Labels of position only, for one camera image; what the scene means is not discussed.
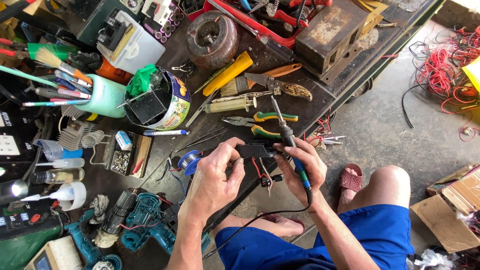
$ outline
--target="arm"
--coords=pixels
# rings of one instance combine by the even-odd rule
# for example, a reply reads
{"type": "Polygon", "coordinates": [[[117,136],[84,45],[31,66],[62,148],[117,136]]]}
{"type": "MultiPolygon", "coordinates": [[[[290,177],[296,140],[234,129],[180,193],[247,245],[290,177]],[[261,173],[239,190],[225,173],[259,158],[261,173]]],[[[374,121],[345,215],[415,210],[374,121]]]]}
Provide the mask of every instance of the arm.
{"type": "MultiPolygon", "coordinates": [[[[325,182],[327,167],[318,157],[315,148],[298,138],[294,139],[297,147],[285,147],[283,144],[274,144],[274,147],[286,152],[291,157],[298,158],[305,166],[313,190],[313,204],[307,211],[317,226],[336,268],[338,270],[379,270],[370,255],[329,207],[320,192],[320,186],[325,182]]],[[[289,190],[302,204],[307,206],[305,190],[290,163],[282,155],[276,155],[275,159],[283,172],[289,190]]]]}
{"type": "Polygon", "coordinates": [[[207,219],[237,197],[245,176],[243,159],[235,146],[245,144],[238,138],[220,143],[197,164],[197,170],[185,201],[180,207],[178,232],[169,270],[200,270],[202,265],[201,236],[207,219]],[[227,178],[225,170],[232,164],[227,178]]]}

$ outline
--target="foot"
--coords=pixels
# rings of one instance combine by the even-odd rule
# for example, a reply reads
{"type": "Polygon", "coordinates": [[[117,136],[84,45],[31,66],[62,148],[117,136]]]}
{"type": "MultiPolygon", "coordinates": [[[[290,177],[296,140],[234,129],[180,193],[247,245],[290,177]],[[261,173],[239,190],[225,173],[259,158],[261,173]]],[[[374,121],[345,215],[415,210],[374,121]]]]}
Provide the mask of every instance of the foot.
{"type": "Polygon", "coordinates": [[[292,235],[299,235],[303,232],[304,228],[300,223],[296,223],[288,218],[279,216],[275,220],[275,224],[280,225],[284,230],[284,236],[292,236],[292,235]]]}
{"type": "MultiPolygon", "coordinates": [[[[351,170],[349,168],[346,168],[346,170],[353,175],[358,175],[357,172],[354,170],[351,170]]],[[[340,208],[342,207],[342,205],[350,203],[356,194],[357,192],[351,189],[341,187],[340,201],[338,203],[338,207],[340,208]]]]}

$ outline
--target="rusty metal box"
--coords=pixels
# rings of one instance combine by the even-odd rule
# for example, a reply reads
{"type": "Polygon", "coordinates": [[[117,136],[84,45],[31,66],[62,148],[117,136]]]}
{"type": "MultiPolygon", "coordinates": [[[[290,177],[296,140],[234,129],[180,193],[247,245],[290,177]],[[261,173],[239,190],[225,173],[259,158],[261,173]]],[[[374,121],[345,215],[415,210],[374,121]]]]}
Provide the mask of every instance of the rusty metal box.
{"type": "Polygon", "coordinates": [[[296,40],[297,56],[320,74],[342,59],[360,37],[368,13],[348,0],[323,7],[296,40]]]}

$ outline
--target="green-handled pliers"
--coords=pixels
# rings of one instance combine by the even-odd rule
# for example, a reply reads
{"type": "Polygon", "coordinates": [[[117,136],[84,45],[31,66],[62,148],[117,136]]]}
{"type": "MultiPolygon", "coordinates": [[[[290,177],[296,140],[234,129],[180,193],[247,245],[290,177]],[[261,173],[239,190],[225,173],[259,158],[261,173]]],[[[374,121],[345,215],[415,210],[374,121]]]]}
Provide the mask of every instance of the green-handled pliers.
{"type": "MultiPolygon", "coordinates": [[[[289,115],[289,114],[282,113],[282,116],[283,116],[283,120],[285,121],[296,122],[299,119],[299,117],[296,115],[289,115]]],[[[268,119],[278,119],[278,117],[276,116],[275,112],[263,113],[259,111],[253,116],[253,119],[245,118],[241,116],[229,116],[229,117],[222,118],[222,121],[230,123],[232,125],[242,125],[242,126],[250,127],[253,132],[253,135],[255,136],[263,136],[270,139],[282,139],[282,137],[280,136],[280,133],[272,133],[272,132],[266,131],[259,125],[253,124],[253,123],[263,122],[268,119]]]]}

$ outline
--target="pen holder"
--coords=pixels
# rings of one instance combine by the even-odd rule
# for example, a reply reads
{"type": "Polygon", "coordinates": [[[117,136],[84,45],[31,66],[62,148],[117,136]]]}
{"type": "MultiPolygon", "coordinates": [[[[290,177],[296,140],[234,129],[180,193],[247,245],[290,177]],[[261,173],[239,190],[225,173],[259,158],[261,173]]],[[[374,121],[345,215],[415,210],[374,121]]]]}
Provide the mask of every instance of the pen holder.
{"type": "Polygon", "coordinates": [[[125,110],[122,107],[117,109],[117,106],[125,99],[127,87],[95,74],[88,74],[87,77],[93,80],[92,97],[88,103],[75,107],[112,118],[125,116],[125,110]]]}

